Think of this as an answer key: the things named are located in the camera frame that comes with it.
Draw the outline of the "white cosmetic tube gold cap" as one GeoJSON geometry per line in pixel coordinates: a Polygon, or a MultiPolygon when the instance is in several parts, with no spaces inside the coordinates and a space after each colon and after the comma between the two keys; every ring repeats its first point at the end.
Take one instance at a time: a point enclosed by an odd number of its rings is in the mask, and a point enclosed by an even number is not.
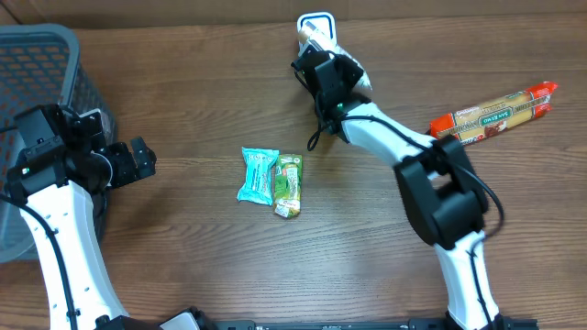
{"type": "Polygon", "coordinates": [[[371,90],[371,81],[368,73],[362,67],[362,65],[355,60],[345,49],[340,47],[336,41],[333,41],[324,32],[322,32],[313,23],[306,21],[298,30],[298,41],[300,44],[300,50],[298,56],[302,57],[308,54],[309,51],[331,51],[336,55],[343,55],[353,60],[360,69],[363,70],[363,74],[357,82],[357,87],[364,90],[371,90]]]}

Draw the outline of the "green juice carton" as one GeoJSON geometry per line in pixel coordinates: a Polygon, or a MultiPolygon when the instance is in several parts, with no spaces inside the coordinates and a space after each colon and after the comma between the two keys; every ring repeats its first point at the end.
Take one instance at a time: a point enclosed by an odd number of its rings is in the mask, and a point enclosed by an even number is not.
{"type": "Polygon", "coordinates": [[[303,158],[298,154],[282,154],[275,164],[273,211],[284,218],[301,212],[303,158]]]}

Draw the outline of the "teal wet wipes pack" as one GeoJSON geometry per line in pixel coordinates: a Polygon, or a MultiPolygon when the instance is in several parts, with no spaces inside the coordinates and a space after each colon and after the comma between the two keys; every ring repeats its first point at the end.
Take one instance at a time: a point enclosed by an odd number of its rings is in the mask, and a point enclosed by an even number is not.
{"type": "Polygon", "coordinates": [[[280,152],[265,148],[242,148],[241,151],[246,165],[246,175],[237,199],[240,202],[272,205],[271,169],[280,152]]]}

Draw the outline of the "orange biscuit roll package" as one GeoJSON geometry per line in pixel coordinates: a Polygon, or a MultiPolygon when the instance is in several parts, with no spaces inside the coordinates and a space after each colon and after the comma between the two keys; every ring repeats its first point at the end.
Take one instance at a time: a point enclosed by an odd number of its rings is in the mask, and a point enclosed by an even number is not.
{"type": "Polygon", "coordinates": [[[551,110],[551,95],[558,87],[555,82],[541,82],[525,90],[448,113],[430,122],[429,134],[437,139],[453,136],[463,145],[496,136],[547,114],[551,110]]]}

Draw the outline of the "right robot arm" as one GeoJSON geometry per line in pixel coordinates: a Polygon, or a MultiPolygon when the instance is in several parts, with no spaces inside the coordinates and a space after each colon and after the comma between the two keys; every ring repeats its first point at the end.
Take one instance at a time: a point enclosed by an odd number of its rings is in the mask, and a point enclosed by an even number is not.
{"type": "Polygon", "coordinates": [[[294,75],[313,96],[318,132],[368,150],[392,168],[407,219],[436,251],[452,329],[495,329],[500,312],[483,256],[484,216],[495,193],[475,173],[453,136],[434,138],[386,115],[355,91],[363,69],[350,57],[311,50],[292,62],[294,75]]]}

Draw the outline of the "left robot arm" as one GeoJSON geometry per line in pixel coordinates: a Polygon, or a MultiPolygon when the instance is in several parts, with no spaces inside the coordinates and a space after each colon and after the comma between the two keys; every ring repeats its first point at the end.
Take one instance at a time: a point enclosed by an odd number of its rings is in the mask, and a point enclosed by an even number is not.
{"type": "Polygon", "coordinates": [[[108,277],[94,226],[94,201],[155,174],[141,137],[105,141],[102,112],[78,115],[56,104],[16,115],[23,162],[7,173],[5,202],[16,206],[36,245],[52,329],[150,329],[129,316],[108,277]]]}

